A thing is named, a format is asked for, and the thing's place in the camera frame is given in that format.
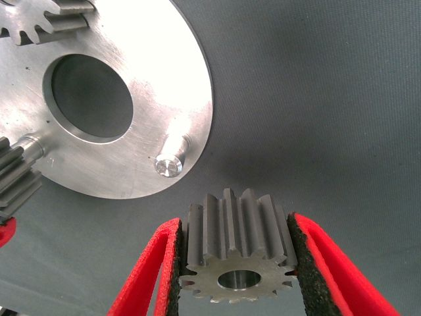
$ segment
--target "black foam padding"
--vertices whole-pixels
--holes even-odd
[[[178,281],[180,275],[180,265],[181,265],[181,248],[182,248],[182,224],[180,223],[177,231],[177,240],[176,240],[176,256],[174,258],[174,267],[172,271],[171,279],[171,289],[168,299],[168,309],[166,310],[166,316],[178,316],[178,300],[180,299],[180,290],[181,286]]]
[[[294,214],[288,215],[288,228],[298,260],[298,281],[308,316],[341,316],[329,288],[307,248],[307,237],[299,228]]]

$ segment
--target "machined metal surface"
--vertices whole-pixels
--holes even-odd
[[[33,6],[41,10],[46,2]],[[67,188],[101,198],[148,196],[179,181],[205,147],[212,121],[207,65],[170,1],[92,4],[95,11],[85,14],[89,28],[73,37],[22,47],[0,39],[0,134],[12,142],[33,135],[45,149],[34,167]],[[94,57],[121,77],[133,104],[124,133],[88,134],[63,115],[51,82],[69,55]],[[97,115],[101,119],[101,109]],[[181,174],[170,178],[155,170],[155,158],[173,135],[188,136],[189,146],[178,157]]]
[[[81,14],[94,9],[86,0],[0,0],[0,38],[11,37],[16,45],[65,38],[87,27]]]
[[[41,187],[41,173],[32,170],[35,161],[24,159],[23,153],[24,148],[11,147],[7,138],[0,137],[0,224]]]
[[[211,302],[254,301],[290,288],[297,258],[282,210],[272,198],[256,199],[250,189],[235,197],[208,195],[192,205],[185,229],[187,270],[183,289]]]

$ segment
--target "gear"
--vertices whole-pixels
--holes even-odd
[[[82,13],[93,10],[86,0],[0,0],[0,38],[16,45],[59,40],[87,27]]]
[[[33,159],[24,159],[24,149],[11,148],[0,137],[0,224],[7,222],[20,206],[41,187],[41,173],[32,170]]]
[[[181,280],[195,297],[255,301],[292,286],[295,277],[288,272],[297,258],[284,213],[270,196],[256,199],[250,189],[240,198],[230,189],[224,199],[208,195],[204,207],[191,206],[184,239]]]

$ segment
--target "metal pin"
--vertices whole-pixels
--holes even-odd
[[[183,170],[189,148],[190,139],[187,135],[169,135],[155,158],[155,170],[167,178],[178,176]]]

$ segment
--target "planet gear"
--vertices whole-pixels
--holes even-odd
[[[256,199],[252,190],[238,198],[208,195],[204,206],[192,205],[185,229],[185,290],[211,302],[255,301],[290,288],[297,266],[284,212],[270,196]]]
[[[41,187],[41,173],[32,169],[33,159],[24,159],[24,149],[12,148],[0,137],[0,225]]]
[[[0,38],[16,45],[59,40],[87,27],[82,13],[94,10],[86,0],[0,0]]]

